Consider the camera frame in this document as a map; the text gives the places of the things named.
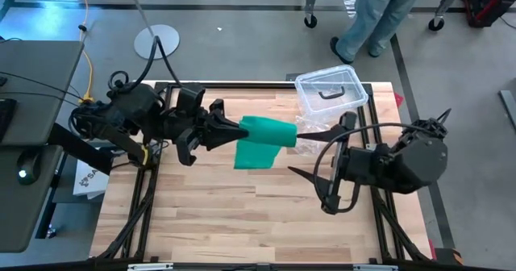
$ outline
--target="metal stand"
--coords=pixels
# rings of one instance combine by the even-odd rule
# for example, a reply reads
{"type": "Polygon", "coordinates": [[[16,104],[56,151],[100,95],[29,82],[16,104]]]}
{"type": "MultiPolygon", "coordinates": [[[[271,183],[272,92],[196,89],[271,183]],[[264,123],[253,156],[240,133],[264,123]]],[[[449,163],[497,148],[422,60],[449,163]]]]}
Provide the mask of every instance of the metal stand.
{"type": "Polygon", "coordinates": [[[435,11],[435,17],[428,23],[428,29],[431,31],[439,31],[444,27],[444,12],[450,8],[455,0],[441,0],[439,7],[435,11]]]}
{"type": "Polygon", "coordinates": [[[314,16],[315,0],[306,0],[305,4],[305,25],[308,28],[317,26],[317,18],[314,16]]]}
{"type": "MultiPolygon", "coordinates": [[[[145,22],[146,29],[143,29],[135,38],[135,50],[139,56],[148,59],[151,54],[152,40],[154,36],[159,36],[163,44],[164,54],[169,56],[179,46],[179,33],[176,29],[169,25],[149,25],[147,17],[145,17],[144,10],[139,4],[138,0],[134,0],[142,19],[145,22]]],[[[156,51],[154,59],[163,58],[159,50],[156,51]]]]}

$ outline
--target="computer mouse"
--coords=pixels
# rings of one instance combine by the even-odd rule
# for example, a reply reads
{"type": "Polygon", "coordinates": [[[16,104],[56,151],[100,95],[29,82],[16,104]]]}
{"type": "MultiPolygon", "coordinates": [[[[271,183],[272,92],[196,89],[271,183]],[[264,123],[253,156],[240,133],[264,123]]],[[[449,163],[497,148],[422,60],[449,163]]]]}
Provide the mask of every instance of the computer mouse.
{"type": "Polygon", "coordinates": [[[39,148],[24,150],[18,157],[18,182],[28,186],[40,177],[41,155],[39,148]]]}

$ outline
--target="caster wheel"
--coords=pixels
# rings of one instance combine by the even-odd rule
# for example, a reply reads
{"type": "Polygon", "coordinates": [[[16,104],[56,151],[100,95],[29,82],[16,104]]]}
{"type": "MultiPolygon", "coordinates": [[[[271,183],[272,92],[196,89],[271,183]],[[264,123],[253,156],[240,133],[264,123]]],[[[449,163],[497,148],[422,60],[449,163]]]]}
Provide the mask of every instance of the caster wheel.
{"type": "Polygon", "coordinates": [[[56,235],[57,235],[57,230],[54,227],[52,227],[52,225],[50,224],[48,226],[46,239],[51,239],[51,238],[55,237],[56,235]]]}
{"type": "Polygon", "coordinates": [[[435,26],[434,19],[430,20],[430,22],[428,23],[428,29],[430,29],[430,31],[439,31],[439,30],[443,29],[443,27],[444,27],[444,19],[439,19],[437,26],[435,26]]]}
{"type": "Polygon", "coordinates": [[[308,19],[305,17],[305,25],[308,28],[315,28],[317,26],[317,18],[315,18],[315,16],[311,15],[310,22],[308,22],[308,19]]]}

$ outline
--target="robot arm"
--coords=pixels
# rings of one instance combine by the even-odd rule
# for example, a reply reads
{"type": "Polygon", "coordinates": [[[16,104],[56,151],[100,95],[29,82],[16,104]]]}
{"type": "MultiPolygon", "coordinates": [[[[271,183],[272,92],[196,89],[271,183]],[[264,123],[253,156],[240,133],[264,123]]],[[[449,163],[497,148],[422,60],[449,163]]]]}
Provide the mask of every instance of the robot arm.
{"type": "Polygon", "coordinates": [[[374,186],[399,194],[412,193],[436,182],[447,167],[447,147],[443,142],[447,130],[443,121],[449,112],[438,119],[418,120],[412,125],[387,123],[367,126],[406,127],[393,147],[378,144],[375,149],[347,146],[350,134],[366,130],[354,129],[356,114],[347,112],[339,124],[329,131],[298,135],[302,139],[329,142],[319,155],[313,173],[289,168],[314,184],[322,210],[332,215],[348,212],[355,206],[360,186],[374,186]],[[333,143],[337,143],[337,148],[332,160],[331,177],[327,180],[319,177],[317,172],[323,155],[333,143]],[[338,193],[342,180],[355,182],[352,202],[345,209],[339,209],[338,193]]]}
{"type": "Polygon", "coordinates": [[[205,89],[199,84],[183,85],[176,106],[170,109],[164,109],[164,102],[149,85],[140,83],[130,91],[123,89],[131,83],[118,86],[108,92],[109,104],[81,104],[72,112],[70,124],[83,138],[109,140],[127,151],[137,165],[150,162],[152,139],[171,140],[179,161],[191,166],[196,157],[190,153],[199,145],[210,151],[248,136],[247,130],[226,119],[223,100],[215,100],[209,110],[201,106],[205,89]],[[139,131],[144,134],[141,145],[130,137],[139,131]]]}

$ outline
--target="yellow cable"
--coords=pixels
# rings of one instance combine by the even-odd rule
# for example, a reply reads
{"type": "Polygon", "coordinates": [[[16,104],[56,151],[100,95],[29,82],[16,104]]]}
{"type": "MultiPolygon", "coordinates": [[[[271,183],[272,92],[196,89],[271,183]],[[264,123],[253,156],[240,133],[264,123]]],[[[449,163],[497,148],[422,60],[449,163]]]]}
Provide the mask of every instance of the yellow cable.
{"type": "MultiPolygon", "coordinates": [[[[86,14],[84,16],[84,21],[82,22],[82,26],[86,26],[86,22],[88,21],[88,13],[89,13],[89,5],[88,5],[88,0],[84,0],[84,3],[86,5],[86,14]]],[[[81,34],[79,35],[79,41],[82,41],[84,42],[84,39],[86,38],[84,36],[84,39],[82,38],[82,35],[83,35],[83,32],[81,30],[81,34]]],[[[82,54],[84,54],[84,57],[86,57],[86,60],[88,61],[88,66],[89,66],[89,81],[88,81],[88,89],[86,90],[85,94],[84,94],[84,97],[82,98],[82,101],[79,101],[79,102],[84,102],[84,101],[91,101],[91,102],[94,102],[94,98],[91,96],[91,87],[94,83],[94,67],[93,65],[91,64],[91,60],[89,59],[89,56],[88,56],[88,53],[86,53],[86,50],[82,50],[82,54]]]]}

